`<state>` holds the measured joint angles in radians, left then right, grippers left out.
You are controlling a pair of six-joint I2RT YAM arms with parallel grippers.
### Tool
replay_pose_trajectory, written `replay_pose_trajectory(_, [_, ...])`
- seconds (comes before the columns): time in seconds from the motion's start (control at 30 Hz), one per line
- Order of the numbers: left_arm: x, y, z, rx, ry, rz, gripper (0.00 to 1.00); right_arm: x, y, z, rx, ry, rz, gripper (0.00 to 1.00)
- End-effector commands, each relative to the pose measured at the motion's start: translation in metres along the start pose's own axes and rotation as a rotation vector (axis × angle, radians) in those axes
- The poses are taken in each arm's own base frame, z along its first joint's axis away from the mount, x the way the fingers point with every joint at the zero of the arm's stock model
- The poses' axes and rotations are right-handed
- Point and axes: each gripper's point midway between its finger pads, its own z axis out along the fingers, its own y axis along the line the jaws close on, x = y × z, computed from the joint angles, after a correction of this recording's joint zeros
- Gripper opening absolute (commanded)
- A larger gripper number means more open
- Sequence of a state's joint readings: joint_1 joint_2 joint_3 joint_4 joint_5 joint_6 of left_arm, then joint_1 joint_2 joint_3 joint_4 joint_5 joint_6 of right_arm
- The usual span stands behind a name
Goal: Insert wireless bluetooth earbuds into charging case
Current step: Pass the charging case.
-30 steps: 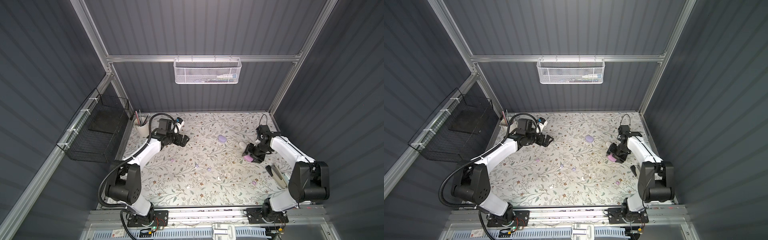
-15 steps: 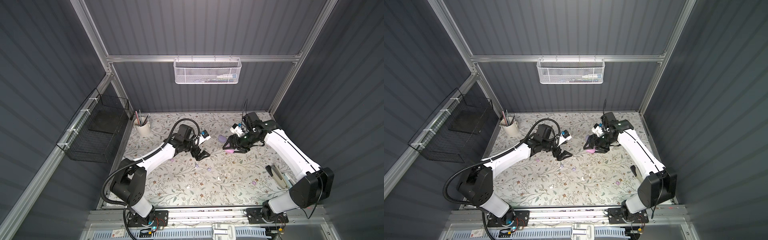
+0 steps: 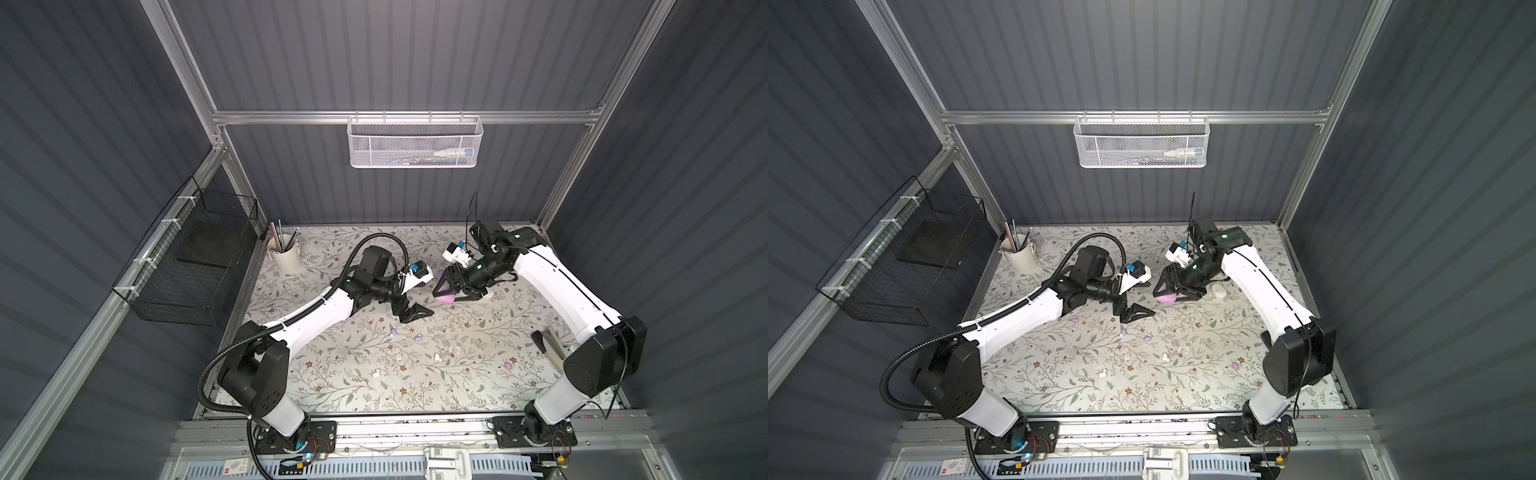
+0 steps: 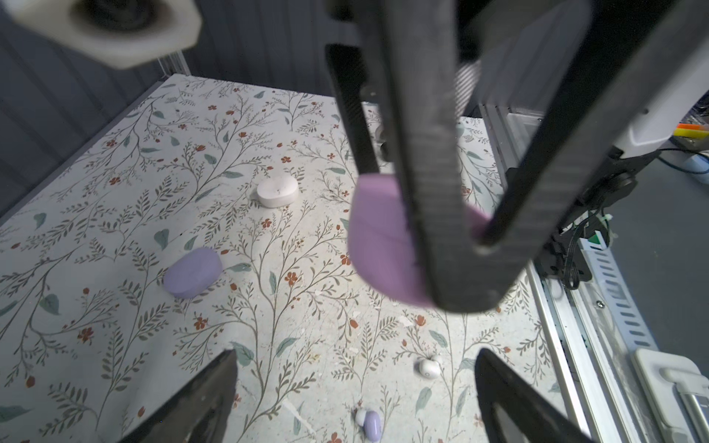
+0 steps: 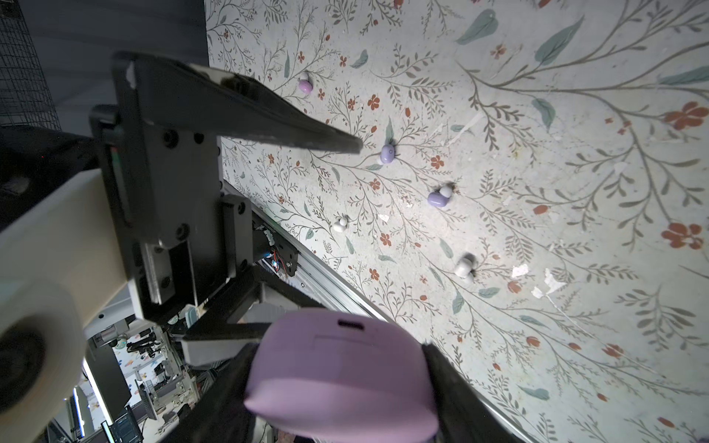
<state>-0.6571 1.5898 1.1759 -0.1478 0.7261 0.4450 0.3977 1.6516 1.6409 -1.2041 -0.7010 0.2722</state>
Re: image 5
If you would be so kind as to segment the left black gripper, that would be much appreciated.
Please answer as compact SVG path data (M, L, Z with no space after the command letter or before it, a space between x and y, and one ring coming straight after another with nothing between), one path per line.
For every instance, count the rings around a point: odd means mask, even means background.
M215 297L183 341L229 341L263 337L271 321L239 322L256 304L324 308L247 271L251 203L227 191L217 136L345 154L363 141L244 75L129 51L112 70L120 109L97 105L90 126L136 314L165 323Z

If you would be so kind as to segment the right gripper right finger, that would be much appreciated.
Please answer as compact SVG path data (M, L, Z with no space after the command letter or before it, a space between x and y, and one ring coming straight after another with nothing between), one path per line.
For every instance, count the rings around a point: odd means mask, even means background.
M423 344L439 418L435 442L521 442L478 399L470 384L434 344Z

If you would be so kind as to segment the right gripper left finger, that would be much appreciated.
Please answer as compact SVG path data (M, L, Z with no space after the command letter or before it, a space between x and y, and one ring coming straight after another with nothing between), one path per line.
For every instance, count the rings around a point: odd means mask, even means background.
M256 343L247 344L195 408L161 442L250 442L256 417L244 402L257 350Z

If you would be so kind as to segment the pink earbud charging case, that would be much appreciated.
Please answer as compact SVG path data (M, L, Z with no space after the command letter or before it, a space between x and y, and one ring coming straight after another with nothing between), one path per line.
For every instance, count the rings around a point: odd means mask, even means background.
M427 442L439 431L422 345L391 323L321 308L271 324L244 404L280 430L329 442Z

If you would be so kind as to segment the pink earbud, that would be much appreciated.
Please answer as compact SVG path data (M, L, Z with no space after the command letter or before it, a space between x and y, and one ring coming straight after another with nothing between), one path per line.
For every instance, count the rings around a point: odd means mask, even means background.
M298 89L305 95L312 94L314 87L308 73L303 73L299 76Z

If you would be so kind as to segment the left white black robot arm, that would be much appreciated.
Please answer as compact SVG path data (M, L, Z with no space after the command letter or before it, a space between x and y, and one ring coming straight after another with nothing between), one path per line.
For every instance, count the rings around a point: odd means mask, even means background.
M246 442L243 404L264 323L243 315L268 293L314 301L258 265L249 199L223 186L219 137L358 153L360 138L306 116L256 79L133 52L113 58L117 102L90 114L92 135L1 130L1 439L31 442L78 383L85 328L121 290L161 324L207 313L183 338L186 361L227 372L171 442Z

